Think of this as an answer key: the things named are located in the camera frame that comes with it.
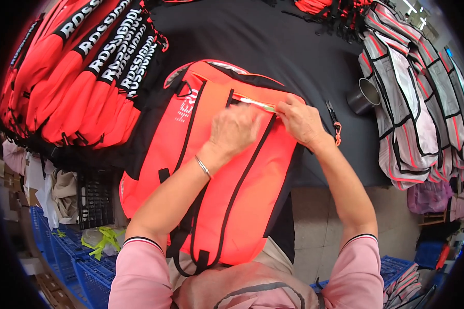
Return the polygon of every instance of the black plastic crate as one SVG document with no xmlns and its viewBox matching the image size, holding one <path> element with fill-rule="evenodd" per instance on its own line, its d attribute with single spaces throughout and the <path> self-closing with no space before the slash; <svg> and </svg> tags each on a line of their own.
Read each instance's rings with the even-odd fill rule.
<svg viewBox="0 0 464 309">
<path fill-rule="evenodd" d="M 77 197 L 80 229 L 105 226 L 115 222 L 113 215 L 113 174 L 78 173 Z"/>
</svg>

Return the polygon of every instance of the plastic bag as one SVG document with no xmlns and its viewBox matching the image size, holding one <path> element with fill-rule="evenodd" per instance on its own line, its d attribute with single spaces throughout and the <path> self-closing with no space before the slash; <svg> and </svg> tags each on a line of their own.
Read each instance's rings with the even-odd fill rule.
<svg viewBox="0 0 464 309">
<path fill-rule="evenodd" d="M 124 243 L 126 230 L 118 227 L 100 226 L 82 231 L 81 243 L 93 249 L 89 255 L 100 260 L 101 254 L 105 256 L 116 255 Z"/>
<path fill-rule="evenodd" d="M 453 195 L 448 182 L 418 183 L 407 190 L 407 207 L 413 213 L 440 213 Z"/>
</svg>

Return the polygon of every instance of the yellow strap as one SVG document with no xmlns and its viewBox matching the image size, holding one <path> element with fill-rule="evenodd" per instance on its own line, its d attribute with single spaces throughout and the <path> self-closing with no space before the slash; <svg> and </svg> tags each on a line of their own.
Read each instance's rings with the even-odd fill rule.
<svg viewBox="0 0 464 309">
<path fill-rule="evenodd" d="M 125 230 L 121 231 L 120 233 L 115 233 L 115 231 L 113 231 L 113 229 L 108 226 L 100 226 L 98 230 L 103 234 L 103 238 L 98 244 L 96 244 L 96 246 L 93 247 L 92 245 L 88 244 L 86 241 L 84 241 L 84 237 L 81 237 L 80 241 L 84 246 L 94 249 L 94 251 L 89 255 L 94 255 L 94 258 L 99 261 L 101 259 L 103 248 L 105 248 L 107 242 L 111 243 L 118 252 L 121 250 L 117 242 L 117 236 L 122 235 Z"/>
<path fill-rule="evenodd" d="M 65 233 L 57 229 L 57 233 L 51 232 L 52 235 L 58 235 L 58 237 L 65 237 Z"/>
</svg>

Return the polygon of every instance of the scissors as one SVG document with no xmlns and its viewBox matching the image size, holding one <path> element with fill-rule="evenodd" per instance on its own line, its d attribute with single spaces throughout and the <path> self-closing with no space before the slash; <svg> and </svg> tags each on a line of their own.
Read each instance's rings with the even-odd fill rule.
<svg viewBox="0 0 464 309">
<path fill-rule="evenodd" d="M 332 123 L 335 129 L 335 145 L 340 145 L 342 139 L 340 138 L 340 132 L 342 131 L 342 125 L 338 122 L 337 115 L 335 114 L 334 107 L 330 103 L 329 100 L 325 100 L 325 105 L 328 108 L 328 113 L 330 114 L 330 118 L 332 119 Z"/>
</svg>

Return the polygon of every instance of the hand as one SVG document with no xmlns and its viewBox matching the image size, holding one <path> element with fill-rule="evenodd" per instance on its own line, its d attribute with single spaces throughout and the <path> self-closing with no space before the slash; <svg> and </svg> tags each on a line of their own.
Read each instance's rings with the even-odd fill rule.
<svg viewBox="0 0 464 309">
<path fill-rule="evenodd" d="M 213 118 L 210 139 L 197 154 L 211 174 L 253 144 L 262 116 L 257 108 L 239 105 L 226 108 Z"/>
<path fill-rule="evenodd" d="M 318 109 L 302 104 L 294 95 L 288 94 L 286 102 L 279 102 L 275 111 L 287 132 L 314 153 L 335 145 L 334 138 L 323 128 Z"/>
</svg>

